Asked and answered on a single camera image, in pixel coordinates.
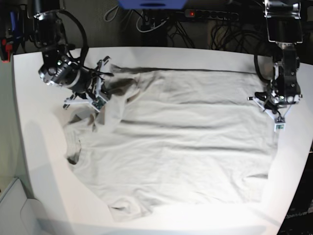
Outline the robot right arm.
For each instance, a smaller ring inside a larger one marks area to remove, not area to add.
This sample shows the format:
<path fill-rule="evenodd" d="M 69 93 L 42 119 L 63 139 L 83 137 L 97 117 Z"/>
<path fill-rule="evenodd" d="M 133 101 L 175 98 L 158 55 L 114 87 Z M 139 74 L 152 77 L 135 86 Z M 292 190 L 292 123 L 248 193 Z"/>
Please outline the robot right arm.
<path fill-rule="evenodd" d="M 89 51 L 87 34 L 78 19 L 61 7 L 59 0 L 33 0 L 31 8 L 35 45 L 44 62 L 38 71 L 41 80 L 47 85 L 71 90 L 72 95 L 64 101 L 64 109 L 72 104 L 87 104 L 100 112 L 110 99 L 104 78 L 113 74 L 101 70 L 110 57 L 99 60 L 95 68 L 85 66 Z M 75 45 L 67 40 L 60 14 L 72 20 L 81 33 L 83 46 L 76 58 L 71 54 Z"/>

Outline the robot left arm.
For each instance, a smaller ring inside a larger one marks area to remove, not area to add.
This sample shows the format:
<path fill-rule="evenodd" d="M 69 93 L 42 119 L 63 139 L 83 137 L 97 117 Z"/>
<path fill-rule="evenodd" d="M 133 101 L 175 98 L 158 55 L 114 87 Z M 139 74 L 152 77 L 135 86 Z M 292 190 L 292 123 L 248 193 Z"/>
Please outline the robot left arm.
<path fill-rule="evenodd" d="M 302 97 L 297 82 L 300 66 L 296 45 L 303 42 L 301 26 L 301 2 L 299 0 L 266 0 L 264 14 L 267 24 L 268 41 L 276 45 L 273 53 L 273 76 L 262 76 L 258 56 L 254 65 L 259 79 L 266 85 L 264 92 L 256 92 L 249 100 L 255 101 L 276 124 L 284 124 L 285 117 L 280 109 L 289 109 Z"/>

